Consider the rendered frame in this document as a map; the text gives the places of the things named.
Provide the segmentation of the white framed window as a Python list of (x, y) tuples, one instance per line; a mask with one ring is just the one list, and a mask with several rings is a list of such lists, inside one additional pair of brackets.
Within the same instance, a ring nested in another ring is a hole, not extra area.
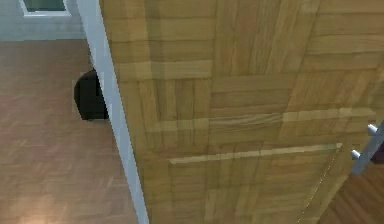
[(26, 17), (70, 16), (67, 0), (19, 0)]

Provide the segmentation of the light wooden room door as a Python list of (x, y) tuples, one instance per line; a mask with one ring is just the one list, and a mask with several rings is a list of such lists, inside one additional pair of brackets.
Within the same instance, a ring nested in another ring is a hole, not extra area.
[(148, 224), (318, 224), (384, 121), (384, 0), (99, 0)]

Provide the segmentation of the black rounded object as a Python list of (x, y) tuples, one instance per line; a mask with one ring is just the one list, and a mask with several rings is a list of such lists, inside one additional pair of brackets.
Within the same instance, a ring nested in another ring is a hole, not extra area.
[(82, 120), (109, 118), (101, 84), (95, 69), (84, 73), (74, 87), (74, 101)]

